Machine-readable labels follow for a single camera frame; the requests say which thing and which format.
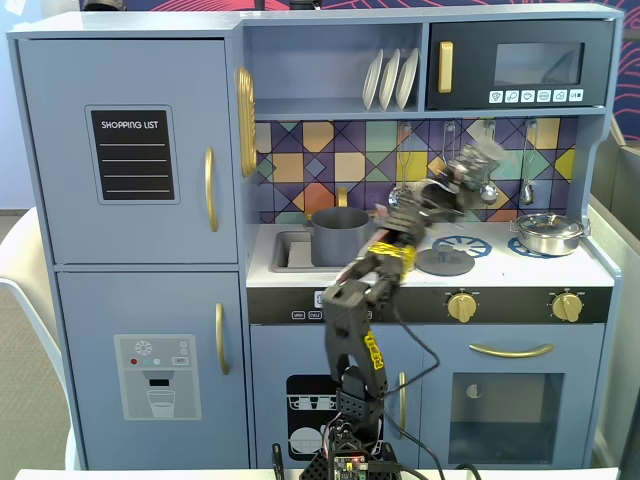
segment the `blue cabinet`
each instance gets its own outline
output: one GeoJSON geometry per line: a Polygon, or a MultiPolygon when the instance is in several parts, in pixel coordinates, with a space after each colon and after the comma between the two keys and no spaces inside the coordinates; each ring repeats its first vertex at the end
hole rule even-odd
{"type": "Polygon", "coordinates": [[[238,276],[59,273],[88,468],[248,468],[238,276]]]}
{"type": "Polygon", "coordinates": [[[55,263],[237,263],[224,42],[18,43],[55,263]]]}
{"type": "Polygon", "coordinates": [[[586,466],[603,324],[415,329],[442,362],[422,384],[420,439],[445,468],[586,466]]]}
{"type": "MultiPolygon", "coordinates": [[[[422,351],[399,326],[372,328],[384,355],[390,388],[401,374],[408,380],[422,368],[422,351]]],[[[321,446],[324,425],[336,415],[336,385],[328,375],[324,326],[252,326],[253,394],[258,468],[269,468],[271,445],[280,443],[286,468],[305,468],[321,446]]],[[[419,435],[420,382],[407,387],[406,400],[389,397],[396,423],[419,435]]],[[[417,467],[418,448],[384,425],[383,438],[398,460],[417,467]]]]}

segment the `white plate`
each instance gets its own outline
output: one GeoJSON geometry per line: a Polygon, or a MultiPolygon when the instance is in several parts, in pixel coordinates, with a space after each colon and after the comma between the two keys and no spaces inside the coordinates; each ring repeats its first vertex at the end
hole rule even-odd
{"type": "Polygon", "coordinates": [[[384,67],[384,73],[382,74],[382,84],[380,85],[380,106],[383,110],[386,110],[393,95],[393,87],[396,84],[396,77],[398,76],[398,66],[400,65],[400,50],[396,48],[393,52],[391,60],[384,67]]]}
{"type": "Polygon", "coordinates": [[[382,56],[384,55],[382,49],[376,55],[376,58],[369,65],[369,71],[367,72],[367,79],[364,81],[364,89],[362,90],[362,101],[364,102],[364,108],[369,110],[373,97],[376,94],[376,88],[378,88],[378,78],[380,78],[380,70],[382,69],[382,56]]]}
{"type": "Polygon", "coordinates": [[[411,93],[411,87],[413,87],[413,80],[416,76],[416,70],[418,69],[418,57],[420,51],[414,48],[409,55],[409,58],[400,70],[400,77],[398,78],[398,85],[396,86],[396,102],[398,107],[403,110],[409,100],[409,94],[411,93]]]}

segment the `microwave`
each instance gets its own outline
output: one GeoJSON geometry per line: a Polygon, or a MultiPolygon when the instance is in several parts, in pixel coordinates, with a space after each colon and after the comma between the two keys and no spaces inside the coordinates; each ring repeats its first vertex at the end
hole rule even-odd
{"type": "Polygon", "coordinates": [[[427,110],[604,105],[614,22],[430,26],[427,110]]]}

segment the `toy kitchen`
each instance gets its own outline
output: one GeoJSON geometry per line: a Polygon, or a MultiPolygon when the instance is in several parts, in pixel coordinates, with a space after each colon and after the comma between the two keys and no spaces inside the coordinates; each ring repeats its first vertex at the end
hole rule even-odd
{"type": "MultiPolygon", "coordinates": [[[[82,467],[270,468],[277,442],[304,468],[336,411],[320,294],[340,271],[313,261],[306,216],[375,211],[486,138],[506,158],[491,203],[430,227],[397,295],[441,365],[385,407],[448,468],[588,467],[621,278],[586,211],[622,26],[539,4],[9,33],[82,467]],[[579,227],[571,252],[514,231],[539,214],[579,227]]],[[[371,321],[390,388],[433,362],[385,309],[371,321]]],[[[381,438],[433,468],[386,421],[381,438]]]]}

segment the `gray pot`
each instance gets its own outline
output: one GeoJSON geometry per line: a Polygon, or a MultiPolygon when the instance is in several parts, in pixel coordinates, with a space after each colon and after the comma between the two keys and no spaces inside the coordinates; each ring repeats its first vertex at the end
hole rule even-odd
{"type": "Polygon", "coordinates": [[[562,215],[538,213],[516,220],[520,243],[532,252],[559,257],[573,253],[580,238],[589,235],[578,222],[562,215]]]}
{"type": "Polygon", "coordinates": [[[373,233],[373,222],[364,210],[334,207],[311,216],[311,263],[315,267],[344,267],[373,233]]]}

